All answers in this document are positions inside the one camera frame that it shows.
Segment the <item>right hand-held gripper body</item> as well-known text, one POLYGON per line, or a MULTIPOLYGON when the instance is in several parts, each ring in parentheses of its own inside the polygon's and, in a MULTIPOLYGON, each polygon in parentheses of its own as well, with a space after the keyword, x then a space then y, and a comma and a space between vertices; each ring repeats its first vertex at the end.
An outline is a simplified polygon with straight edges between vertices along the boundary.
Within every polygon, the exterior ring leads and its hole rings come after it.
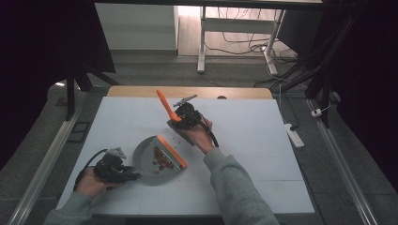
POLYGON ((178 108, 182 108, 184 110, 184 115, 181 116, 181 118, 182 122, 185 122, 189 126, 188 129, 195 127, 202 120, 202 115, 190 103, 190 100, 194 98, 196 98, 196 95, 184 97, 178 103, 174 104, 176 110, 178 108))

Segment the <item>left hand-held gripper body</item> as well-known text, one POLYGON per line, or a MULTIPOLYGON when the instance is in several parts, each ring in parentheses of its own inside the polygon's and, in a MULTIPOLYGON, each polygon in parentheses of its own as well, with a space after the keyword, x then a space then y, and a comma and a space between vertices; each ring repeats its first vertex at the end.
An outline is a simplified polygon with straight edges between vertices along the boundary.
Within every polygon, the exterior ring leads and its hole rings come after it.
POLYGON ((94 167, 94 174, 103 183, 125 183, 130 179, 129 167, 123 165, 126 155, 120 147, 105 150, 105 155, 94 167))

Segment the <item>orange-handled grey brush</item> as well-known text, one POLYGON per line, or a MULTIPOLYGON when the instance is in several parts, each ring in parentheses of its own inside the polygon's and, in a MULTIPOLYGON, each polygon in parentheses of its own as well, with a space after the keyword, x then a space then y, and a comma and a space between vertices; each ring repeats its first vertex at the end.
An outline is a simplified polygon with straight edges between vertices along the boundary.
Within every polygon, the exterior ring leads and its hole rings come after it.
POLYGON ((178 116, 170 107, 166 97, 162 93, 160 89, 156 90, 159 100, 161 101, 162 106, 166 110, 169 120, 167 121, 167 125, 183 140, 185 140, 191 146, 194 146, 194 143, 190 140, 187 134, 183 133, 177 126, 182 122, 182 118, 178 116))

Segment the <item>grey dustpan with orange edge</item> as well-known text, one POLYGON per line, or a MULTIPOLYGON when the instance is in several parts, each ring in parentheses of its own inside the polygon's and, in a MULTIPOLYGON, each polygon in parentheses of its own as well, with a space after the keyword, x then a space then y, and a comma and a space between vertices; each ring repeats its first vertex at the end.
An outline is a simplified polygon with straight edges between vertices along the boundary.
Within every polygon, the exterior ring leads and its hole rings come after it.
POLYGON ((157 186, 177 178, 186 169, 174 174, 160 175, 157 176, 153 173, 154 166, 152 165, 152 141, 156 136, 151 136, 142 141, 134 150, 132 155, 132 166, 134 167, 134 173, 141 174, 137 180, 146 185, 157 186))

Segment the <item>pile of red beans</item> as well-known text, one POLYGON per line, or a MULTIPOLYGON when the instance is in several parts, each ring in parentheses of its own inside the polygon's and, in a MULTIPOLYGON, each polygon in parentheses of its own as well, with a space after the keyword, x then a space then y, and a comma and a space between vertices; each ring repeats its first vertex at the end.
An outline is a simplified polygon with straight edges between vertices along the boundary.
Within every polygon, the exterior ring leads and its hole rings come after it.
POLYGON ((174 174, 188 167, 188 163, 162 136, 156 136, 151 144, 153 173, 155 175, 174 174))

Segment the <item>person's right hand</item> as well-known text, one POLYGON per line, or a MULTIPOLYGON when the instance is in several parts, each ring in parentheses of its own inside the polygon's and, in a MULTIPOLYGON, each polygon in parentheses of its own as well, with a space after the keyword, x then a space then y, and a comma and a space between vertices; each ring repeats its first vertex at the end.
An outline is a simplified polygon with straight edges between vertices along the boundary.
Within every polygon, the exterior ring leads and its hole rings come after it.
POLYGON ((210 135, 200 124, 191 129, 183 130, 183 133, 187 134, 190 141, 205 155, 215 148, 210 135))

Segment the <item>person's left hand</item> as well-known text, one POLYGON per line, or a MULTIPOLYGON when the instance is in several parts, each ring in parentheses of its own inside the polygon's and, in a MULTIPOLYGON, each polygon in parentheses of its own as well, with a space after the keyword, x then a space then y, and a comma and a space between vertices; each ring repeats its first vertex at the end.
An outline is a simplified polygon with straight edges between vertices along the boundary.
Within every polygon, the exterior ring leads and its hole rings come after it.
POLYGON ((83 177, 79 181, 76 191, 91 198, 95 198, 106 188, 116 187, 119 187, 118 183, 104 183, 95 175, 93 168, 88 168, 84 171, 83 177))

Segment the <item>wooden table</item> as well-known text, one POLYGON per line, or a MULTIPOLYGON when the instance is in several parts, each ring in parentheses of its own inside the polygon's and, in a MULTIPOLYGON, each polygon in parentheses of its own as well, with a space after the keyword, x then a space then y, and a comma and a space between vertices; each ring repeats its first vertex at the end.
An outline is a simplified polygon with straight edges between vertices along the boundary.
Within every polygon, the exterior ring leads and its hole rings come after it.
POLYGON ((161 90, 167 98, 183 98, 196 94, 199 98, 227 99, 272 99, 272 94, 267 88, 241 88, 241 87, 184 87, 184 86, 112 86, 108 97, 125 98, 156 98, 157 90, 161 90))

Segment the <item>black floor plate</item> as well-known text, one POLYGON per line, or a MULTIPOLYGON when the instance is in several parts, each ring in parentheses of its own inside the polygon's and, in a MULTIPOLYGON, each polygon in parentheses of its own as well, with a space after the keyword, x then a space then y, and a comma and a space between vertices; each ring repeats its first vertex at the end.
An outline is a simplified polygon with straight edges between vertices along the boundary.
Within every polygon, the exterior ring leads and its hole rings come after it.
POLYGON ((91 123, 76 122, 67 139, 68 143, 83 143, 88 135, 91 123))

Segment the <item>black metal stand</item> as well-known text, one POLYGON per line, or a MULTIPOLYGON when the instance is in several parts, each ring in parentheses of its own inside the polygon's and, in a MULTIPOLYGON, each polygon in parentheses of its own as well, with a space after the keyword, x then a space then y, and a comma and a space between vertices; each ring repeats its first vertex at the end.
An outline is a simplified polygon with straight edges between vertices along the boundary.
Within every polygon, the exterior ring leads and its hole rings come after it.
POLYGON ((88 64, 80 64, 78 66, 72 66, 67 75, 67 117, 69 121, 75 113, 75 85, 78 85, 81 91, 89 92, 93 84, 90 81, 88 74, 92 74, 100 80, 110 84, 111 86, 119 85, 119 82, 111 79, 103 72, 98 69, 89 66, 88 64))
POLYGON ((284 93, 293 87, 310 80, 309 86, 305 89, 306 98, 316 98, 322 93, 320 120, 326 128, 329 128, 329 106, 331 90, 331 62, 336 59, 336 53, 349 30, 355 17, 350 12, 324 12, 319 18, 317 32, 315 35, 315 46, 308 54, 300 56, 294 68, 304 68, 296 78, 287 81, 286 84, 279 82, 279 91, 284 93))

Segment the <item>white cabinet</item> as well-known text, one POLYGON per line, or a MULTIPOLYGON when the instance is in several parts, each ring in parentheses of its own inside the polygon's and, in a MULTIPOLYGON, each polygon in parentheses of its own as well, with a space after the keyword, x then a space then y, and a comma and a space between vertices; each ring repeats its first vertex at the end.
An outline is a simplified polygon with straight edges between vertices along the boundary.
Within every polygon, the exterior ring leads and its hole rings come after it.
POLYGON ((97 3, 96 10, 111 50, 177 50, 175 6, 97 3))

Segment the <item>white power strip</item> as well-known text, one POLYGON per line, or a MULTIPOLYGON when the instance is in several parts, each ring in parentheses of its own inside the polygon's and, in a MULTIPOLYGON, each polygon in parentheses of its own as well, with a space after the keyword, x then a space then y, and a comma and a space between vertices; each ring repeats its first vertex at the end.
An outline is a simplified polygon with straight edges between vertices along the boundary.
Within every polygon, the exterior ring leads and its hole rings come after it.
POLYGON ((303 147, 304 142, 296 132, 296 129, 291 124, 285 124, 284 127, 291 143, 297 148, 303 147))

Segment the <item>dark curtain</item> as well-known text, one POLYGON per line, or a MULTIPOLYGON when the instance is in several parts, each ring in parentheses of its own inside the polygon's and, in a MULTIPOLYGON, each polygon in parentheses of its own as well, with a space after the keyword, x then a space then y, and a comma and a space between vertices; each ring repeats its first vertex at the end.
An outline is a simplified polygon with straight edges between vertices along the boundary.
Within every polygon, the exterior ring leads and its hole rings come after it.
POLYGON ((0 0, 0 170, 72 71, 115 72, 96 0, 0 0))
POLYGON ((398 191, 398 0, 367 0, 331 65, 338 112, 398 191))

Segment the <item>aluminium rail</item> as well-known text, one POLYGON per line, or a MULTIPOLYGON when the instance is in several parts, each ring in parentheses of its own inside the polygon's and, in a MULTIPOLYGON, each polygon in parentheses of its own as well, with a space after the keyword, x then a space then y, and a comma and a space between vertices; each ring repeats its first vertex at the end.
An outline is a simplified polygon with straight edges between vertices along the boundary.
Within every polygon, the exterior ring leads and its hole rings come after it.
POLYGON ((314 100, 306 100, 308 107, 311 109, 311 114, 313 110, 320 109, 322 114, 313 119, 316 121, 317 127, 326 143, 327 148, 333 158, 334 164, 336 165, 339 174, 341 175, 344 185, 352 198, 353 204, 355 204, 359 216, 362 220, 363 225, 379 225, 373 212, 372 207, 368 203, 365 194, 363 193, 357 179, 352 173, 341 148, 337 143, 332 130, 328 127, 327 122, 327 112, 330 109, 330 101, 327 101, 327 105, 318 105, 314 100))
POLYGON ((75 111, 72 113, 68 121, 63 122, 61 128, 58 130, 52 144, 38 166, 35 175, 11 215, 7 225, 24 225, 27 221, 33 206, 35 205, 38 196, 61 153, 61 150, 63 149, 68 136, 82 111, 87 96, 87 92, 81 92, 77 98, 75 98, 75 111))

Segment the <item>white desk frame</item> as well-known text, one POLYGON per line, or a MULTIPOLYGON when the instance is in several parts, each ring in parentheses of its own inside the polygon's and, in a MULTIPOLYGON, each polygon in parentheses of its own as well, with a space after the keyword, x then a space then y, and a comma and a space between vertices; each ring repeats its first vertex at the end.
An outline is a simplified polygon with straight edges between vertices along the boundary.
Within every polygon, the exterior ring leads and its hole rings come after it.
POLYGON ((207 32, 249 33, 269 35, 267 46, 261 47, 260 52, 264 55, 269 74, 277 75, 278 71, 271 57, 271 51, 273 50, 283 15, 283 9, 275 9, 275 18, 272 20, 227 18, 226 16, 214 18, 207 16, 207 7, 200 7, 201 28, 197 71, 199 73, 205 72, 207 32))

